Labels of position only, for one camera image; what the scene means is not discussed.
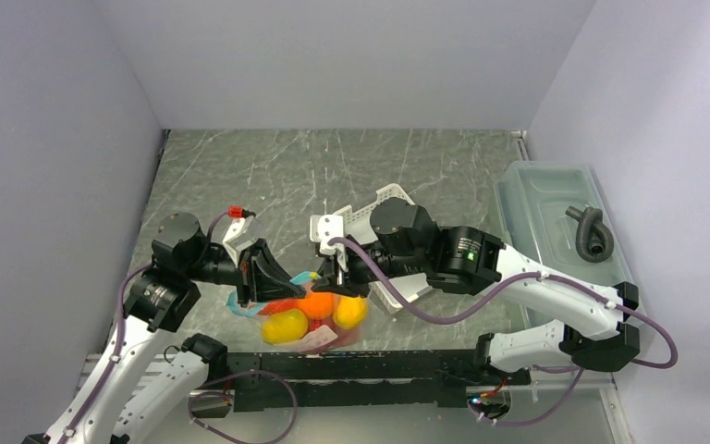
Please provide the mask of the yellow mango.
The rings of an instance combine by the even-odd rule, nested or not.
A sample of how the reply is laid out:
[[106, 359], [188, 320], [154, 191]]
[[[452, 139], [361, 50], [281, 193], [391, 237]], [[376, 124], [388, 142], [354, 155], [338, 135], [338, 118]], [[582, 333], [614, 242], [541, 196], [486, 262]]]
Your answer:
[[353, 329], [368, 313], [369, 303], [365, 298], [341, 296], [333, 313], [333, 321], [339, 328]]

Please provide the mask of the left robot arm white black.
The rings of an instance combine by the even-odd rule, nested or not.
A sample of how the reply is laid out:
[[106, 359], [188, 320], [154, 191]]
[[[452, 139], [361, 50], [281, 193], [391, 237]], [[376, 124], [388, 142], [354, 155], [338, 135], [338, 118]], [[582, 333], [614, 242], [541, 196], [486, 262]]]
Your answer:
[[99, 361], [61, 416], [24, 442], [136, 443], [192, 390], [206, 388], [211, 396], [225, 397], [222, 384], [253, 376], [236, 367], [225, 344], [195, 334], [182, 342], [159, 377], [136, 389], [201, 298], [200, 284], [234, 288], [239, 307], [306, 295], [266, 240], [250, 234], [254, 213], [233, 207], [226, 214], [233, 222], [222, 242], [213, 239], [215, 224], [203, 228], [189, 213], [174, 213], [161, 222], [150, 263], [119, 286], [114, 330]]

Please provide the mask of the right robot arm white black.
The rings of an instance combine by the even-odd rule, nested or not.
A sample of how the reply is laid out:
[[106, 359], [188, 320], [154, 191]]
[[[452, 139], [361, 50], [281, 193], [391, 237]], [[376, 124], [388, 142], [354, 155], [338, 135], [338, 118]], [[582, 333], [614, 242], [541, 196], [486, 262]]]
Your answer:
[[365, 296], [379, 282], [406, 305], [397, 280], [423, 278], [428, 287], [473, 296], [477, 308], [504, 298], [547, 315], [538, 327], [479, 338], [472, 371], [484, 384], [535, 365], [613, 373], [640, 352], [639, 330], [628, 322], [639, 301], [635, 285], [559, 273], [478, 228], [441, 226], [405, 200], [377, 204], [355, 233], [341, 215], [312, 216], [310, 238], [323, 260], [317, 291]]

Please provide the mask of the orange fruit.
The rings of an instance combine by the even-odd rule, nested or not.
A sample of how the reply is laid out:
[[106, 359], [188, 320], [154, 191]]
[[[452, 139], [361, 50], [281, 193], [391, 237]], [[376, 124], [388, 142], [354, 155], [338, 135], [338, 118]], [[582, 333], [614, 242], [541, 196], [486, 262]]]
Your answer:
[[337, 300], [331, 292], [309, 292], [297, 301], [297, 308], [311, 320], [322, 320], [333, 315]]

